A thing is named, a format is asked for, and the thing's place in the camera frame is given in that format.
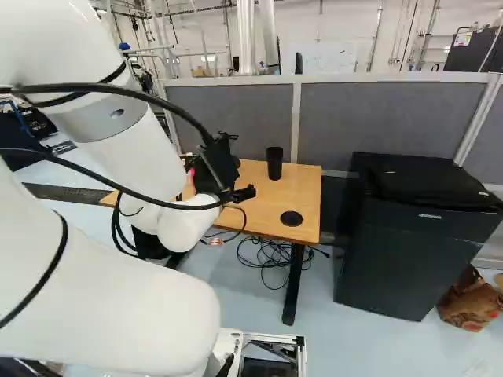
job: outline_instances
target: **cubicle partition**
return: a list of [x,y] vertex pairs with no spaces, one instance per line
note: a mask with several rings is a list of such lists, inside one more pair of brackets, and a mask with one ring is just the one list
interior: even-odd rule
[[[233,150],[241,158],[264,159],[267,146],[279,145],[287,162],[317,164],[327,175],[344,176],[354,151],[456,159],[460,148],[467,154],[473,145],[467,164],[474,175],[503,184],[503,168],[496,162],[491,168],[485,165],[488,151],[482,142],[474,143],[472,135],[483,123],[478,135],[481,140],[488,137],[496,149],[494,132],[503,110],[493,108],[488,116],[481,115],[490,102],[503,101],[503,93],[494,99],[494,75],[407,72],[178,79],[167,82],[166,92],[170,101],[211,132],[239,135]],[[195,152],[200,144],[197,132],[177,116],[174,122],[180,149]],[[500,152],[492,149],[492,154]]]
[[[243,159],[265,159],[268,146],[284,149],[290,161],[292,84],[169,86],[167,97],[189,111],[210,132],[238,135],[232,150]],[[200,135],[174,116],[183,152],[195,152]]]
[[481,127],[475,132],[472,146],[462,162],[468,172],[492,185],[503,185],[503,89],[501,76],[498,78]]

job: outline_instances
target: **black mini fridge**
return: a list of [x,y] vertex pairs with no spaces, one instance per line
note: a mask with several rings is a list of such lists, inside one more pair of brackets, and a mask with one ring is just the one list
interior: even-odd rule
[[501,201],[449,159],[356,152],[337,232],[336,302],[421,321],[501,222]]

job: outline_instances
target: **whiteboard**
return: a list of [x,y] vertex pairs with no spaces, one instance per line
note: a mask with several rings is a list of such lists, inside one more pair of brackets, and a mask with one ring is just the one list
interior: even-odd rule
[[295,72],[295,53],[302,54],[304,75],[351,73],[358,59],[358,44],[330,41],[291,43],[281,54],[285,73]]

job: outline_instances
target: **wooden table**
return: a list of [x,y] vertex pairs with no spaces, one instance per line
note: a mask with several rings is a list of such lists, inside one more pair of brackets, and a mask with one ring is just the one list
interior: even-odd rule
[[[292,263],[283,308],[283,323],[292,325],[295,320],[300,275],[302,273],[304,245],[318,244],[320,240],[321,167],[284,163],[281,179],[271,181],[264,161],[241,160],[240,177],[236,189],[253,184],[257,196],[239,204],[246,211],[248,222],[244,232],[275,240],[292,242]],[[187,184],[182,199],[194,195],[194,188]],[[117,193],[101,200],[101,204],[113,207]],[[281,223],[280,216],[286,211],[296,211],[303,216],[303,223],[290,227]],[[239,231],[243,227],[243,214],[224,208],[215,226]]]

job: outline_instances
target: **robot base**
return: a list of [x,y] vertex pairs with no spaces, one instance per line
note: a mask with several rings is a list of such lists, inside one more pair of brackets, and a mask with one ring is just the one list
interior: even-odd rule
[[[264,357],[246,357],[244,349],[249,346],[266,351]],[[230,370],[224,372],[222,367],[230,354],[234,354],[234,362]],[[279,368],[285,371],[284,375],[306,377],[307,350],[303,336],[243,333],[232,328],[222,328],[204,377],[269,377],[276,375],[270,374],[272,369]]]

